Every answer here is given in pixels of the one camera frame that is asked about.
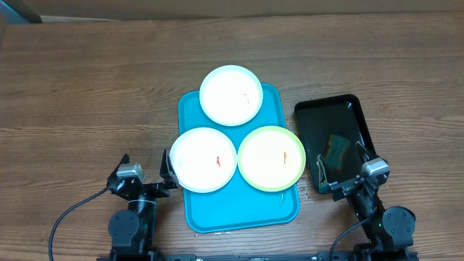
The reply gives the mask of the green rimmed plate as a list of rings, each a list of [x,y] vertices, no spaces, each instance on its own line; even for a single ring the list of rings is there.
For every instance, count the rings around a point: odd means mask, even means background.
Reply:
[[[305,149],[299,138],[278,126],[252,131],[238,150],[238,167],[243,179],[266,192],[293,186],[304,172],[305,160]]]

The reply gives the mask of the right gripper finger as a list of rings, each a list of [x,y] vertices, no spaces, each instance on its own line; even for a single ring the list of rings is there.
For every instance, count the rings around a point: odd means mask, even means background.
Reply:
[[[319,189],[329,189],[328,179],[327,179],[328,166],[321,154],[317,156],[317,166],[318,166]]]
[[[375,152],[372,152],[371,150],[367,149],[360,141],[356,142],[355,147],[361,163],[366,163],[379,158],[379,156]]]

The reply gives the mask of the light blue rimmed plate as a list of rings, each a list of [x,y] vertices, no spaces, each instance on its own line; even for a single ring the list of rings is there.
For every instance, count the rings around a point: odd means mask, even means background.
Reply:
[[[204,78],[199,102],[209,119],[224,126],[249,122],[259,112],[263,89],[257,76],[238,65],[215,68]]]

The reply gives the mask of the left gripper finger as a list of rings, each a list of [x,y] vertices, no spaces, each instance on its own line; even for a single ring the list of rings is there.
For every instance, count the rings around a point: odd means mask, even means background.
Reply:
[[[125,169],[125,165],[130,162],[130,157],[128,154],[124,154],[119,164],[115,168],[115,176],[127,176],[128,172]]]
[[[170,161],[170,156],[167,153],[166,149],[163,151],[159,175],[163,179],[164,184],[178,185],[178,177],[175,174],[175,171]]]

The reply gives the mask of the green yellow sponge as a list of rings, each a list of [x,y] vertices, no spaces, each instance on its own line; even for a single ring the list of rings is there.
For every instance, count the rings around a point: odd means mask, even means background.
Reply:
[[[348,138],[334,134],[330,135],[323,159],[331,170],[341,172],[350,144]]]

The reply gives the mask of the white plate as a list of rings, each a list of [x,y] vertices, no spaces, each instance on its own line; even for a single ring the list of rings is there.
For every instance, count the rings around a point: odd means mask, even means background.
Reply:
[[[238,156],[224,133],[201,127],[188,130],[175,140],[170,161],[182,187],[210,193],[224,187],[233,177]]]

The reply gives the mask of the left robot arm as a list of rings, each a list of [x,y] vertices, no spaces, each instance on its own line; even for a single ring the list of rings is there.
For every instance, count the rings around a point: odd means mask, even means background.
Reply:
[[[167,152],[163,152],[159,175],[162,181],[145,183],[142,166],[131,163],[125,154],[108,177],[108,190],[128,202],[125,210],[116,212],[109,220],[110,260],[165,259],[154,245],[157,199],[169,197],[170,190],[179,187]]]

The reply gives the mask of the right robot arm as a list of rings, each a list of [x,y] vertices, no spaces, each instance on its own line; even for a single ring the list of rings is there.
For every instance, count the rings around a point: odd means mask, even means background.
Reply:
[[[347,181],[327,185],[333,200],[346,199],[359,222],[343,232],[332,243],[328,253],[332,260],[338,242],[350,231],[361,227],[369,242],[355,245],[350,260],[413,260],[409,253],[413,245],[415,214],[406,207],[385,208],[378,197],[378,189],[387,182],[390,167],[386,160],[369,150],[361,142],[355,144],[361,167],[357,175]]]

